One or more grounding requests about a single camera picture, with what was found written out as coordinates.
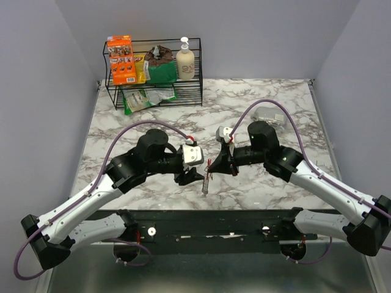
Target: gray wall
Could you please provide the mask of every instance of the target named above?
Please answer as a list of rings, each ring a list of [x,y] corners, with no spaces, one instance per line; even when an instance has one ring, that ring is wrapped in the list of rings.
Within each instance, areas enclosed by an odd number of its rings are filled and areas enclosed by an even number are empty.
[[[96,86],[53,0],[3,1],[0,40],[0,291],[33,292],[12,273],[20,220],[67,199]],[[38,272],[30,248],[20,269]]]
[[[343,180],[390,197],[390,0],[360,1],[316,78],[315,93]],[[377,259],[391,289],[391,253],[381,251]]]
[[[56,0],[96,76],[107,36],[203,41],[206,78],[314,78],[358,0]]]

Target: white pump nozzle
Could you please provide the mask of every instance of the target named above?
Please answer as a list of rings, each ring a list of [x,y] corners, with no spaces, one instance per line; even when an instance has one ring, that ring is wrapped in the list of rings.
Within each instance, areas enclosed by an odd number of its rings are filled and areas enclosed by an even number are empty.
[[[181,46],[181,50],[183,53],[189,52],[189,39],[186,37],[181,38],[181,42],[183,43]]]

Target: orange snack package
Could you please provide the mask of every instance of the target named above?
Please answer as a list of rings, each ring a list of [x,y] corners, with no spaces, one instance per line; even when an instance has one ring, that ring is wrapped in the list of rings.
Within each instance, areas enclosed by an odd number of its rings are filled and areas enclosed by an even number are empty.
[[[108,51],[113,84],[134,84],[137,78],[130,35],[108,37]]]

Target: white marble tabletop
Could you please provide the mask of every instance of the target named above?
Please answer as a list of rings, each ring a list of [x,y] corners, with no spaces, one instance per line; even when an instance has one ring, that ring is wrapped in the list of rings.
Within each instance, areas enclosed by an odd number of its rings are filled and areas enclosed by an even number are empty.
[[[98,95],[97,105],[87,137],[79,172],[72,195],[79,192],[96,177],[104,155],[114,137],[126,126],[140,120],[157,119],[171,123],[192,135],[203,148],[205,158],[214,159],[220,150],[215,141],[217,128],[233,127],[246,108],[260,98],[274,99],[285,106],[297,124],[309,158],[323,170],[334,175],[326,141],[316,114],[306,81],[260,79],[205,79],[203,106],[153,107],[125,116],[115,110],[104,87]],[[261,106],[274,107],[271,104]],[[238,146],[249,143],[248,115],[236,132]],[[138,138],[151,126],[139,126],[126,133],[114,147],[112,156],[125,153],[134,147]],[[175,147],[183,139],[166,130],[169,142]],[[278,132],[281,145],[299,150],[293,128]],[[203,174],[205,164],[198,168]],[[214,174],[209,183],[209,194],[201,192],[202,182],[181,187],[174,183],[173,175],[155,175],[127,194],[106,204],[103,209],[290,209],[329,208],[309,192],[287,184],[269,175],[262,165],[243,166],[239,175]]]

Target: lotion bottle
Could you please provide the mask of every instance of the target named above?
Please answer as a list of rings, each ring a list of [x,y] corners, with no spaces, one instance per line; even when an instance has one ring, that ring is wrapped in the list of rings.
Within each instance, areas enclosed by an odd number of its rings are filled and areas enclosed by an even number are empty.
[[[189,39],[181,38],[181,51],[177,53],[178,76],[184,81],[194,77],[194,53],[189,50]]]

